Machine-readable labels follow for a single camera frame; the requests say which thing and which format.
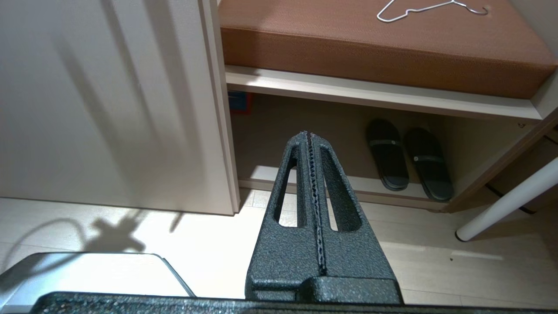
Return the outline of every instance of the textured black metal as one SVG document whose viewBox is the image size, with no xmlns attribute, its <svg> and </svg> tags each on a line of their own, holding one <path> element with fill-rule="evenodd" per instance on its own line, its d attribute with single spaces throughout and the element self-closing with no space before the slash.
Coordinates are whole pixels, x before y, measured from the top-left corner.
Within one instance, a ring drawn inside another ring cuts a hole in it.
<svg viewBox="0 0 558 314">
<path fill-rule="evenodd" d="M 296 228 L 279 225 L 297 167 Z M 326 186 L 338 231 L 330 227 Z M 397 280 L 331 145 L 302 132 L 289 140 L 246 277 L 246 299 L 401 304 Z"/>
<path fill-rule="evenodd" d="M 515 310 L 444 306 L 380 306 L 263 302 L 230 299 L 124 296 L 55 292 L 41 297 L 30 314 L 130 313 L 377 313 L 377 314 L 551 314 L 556 310 Z"/>
</svg>

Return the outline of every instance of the white shelf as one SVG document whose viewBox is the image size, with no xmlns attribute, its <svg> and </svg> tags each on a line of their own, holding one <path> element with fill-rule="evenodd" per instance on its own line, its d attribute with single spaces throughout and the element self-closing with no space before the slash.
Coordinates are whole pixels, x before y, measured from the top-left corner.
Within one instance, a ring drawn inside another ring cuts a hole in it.
<svg viewBox="0 0 558 314">
<path fill-rule="evenodd" d="M 394 192 L 386 189 L 376 170 L 365 138 L 374 118 L 386 118 L 404 134 L 410 127 L 428 128 L 428 115 L 301 98 L 256 94 L 250 115 L 232 115 L 235 157 L 240 187 L 271 190 L 285 145 L 302 130 L 328 140 L 361 201 L 441 210 L 446 204 L 428 199 L 410 161 L 410 184 Z M 296 191 L 295 170 L 288 192 Z"/>
<path fill-rule="evenodd" d="M 407 87 L 275 70 L 226 66 L 228 88 L 379 108 L 471 118 L 542 120 L 528 99 Z"/>
</svg>

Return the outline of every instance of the slide sandal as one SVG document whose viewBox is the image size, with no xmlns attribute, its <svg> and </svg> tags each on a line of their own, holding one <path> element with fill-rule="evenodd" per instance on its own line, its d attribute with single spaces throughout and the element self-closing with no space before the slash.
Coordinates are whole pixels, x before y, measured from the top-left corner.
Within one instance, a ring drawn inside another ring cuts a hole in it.
<svg viewBox="0 0 558 314">
<path fill-rule="evenodd" d="M 383 185 L 392 191 L 406 189 L 409 173 L 401 137 L 395 126 L 386 120 L 373 120 L 366 129 L 366 139 Z"/>
<path fill-rule="evenodd" d="M 415 128 L 405 135 L 404 141 L 426 195 L 438 202 L 449 201 L 454 190 L 436 137 L 425 129 Z"/>
</svg>

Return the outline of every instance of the wooden floor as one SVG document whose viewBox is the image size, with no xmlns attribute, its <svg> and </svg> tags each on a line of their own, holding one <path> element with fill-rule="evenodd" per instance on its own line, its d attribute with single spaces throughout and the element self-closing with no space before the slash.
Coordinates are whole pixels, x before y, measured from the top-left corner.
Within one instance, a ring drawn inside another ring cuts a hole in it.
<svg viewBox="0 0 558 314">
<path fill-rule="evenodd" d="M 198 296 L 243 298 L 270 193 L 241 195 L 234 217 L 0 198 L 0 270 L 42 251 L 144 251 L 166 258 Z M 518 211 L 462 243 L 455 229 L 480 209 L 362 208 L 407 304 L 558 308 L 558 211 Z M 295 209 L 288 194 L 282 225 L 296 225 Z"/>
</svg>

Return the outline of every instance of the white table leg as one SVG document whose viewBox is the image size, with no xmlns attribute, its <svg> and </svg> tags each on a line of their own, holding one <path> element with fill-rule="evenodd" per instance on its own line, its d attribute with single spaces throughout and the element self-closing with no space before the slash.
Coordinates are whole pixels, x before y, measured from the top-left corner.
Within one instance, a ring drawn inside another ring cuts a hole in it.
<svg viewBox="0 0 558 314">
<path fill-rule="evenodd" d="M 558 184 L 558 158 L 549 162 L 513 190 L 509 191 L 498 202 L 492 204 L 484 212 L 459 228 L 455 236 L 461 241 L 469 241 L 556 184 Z"/>
</svg>

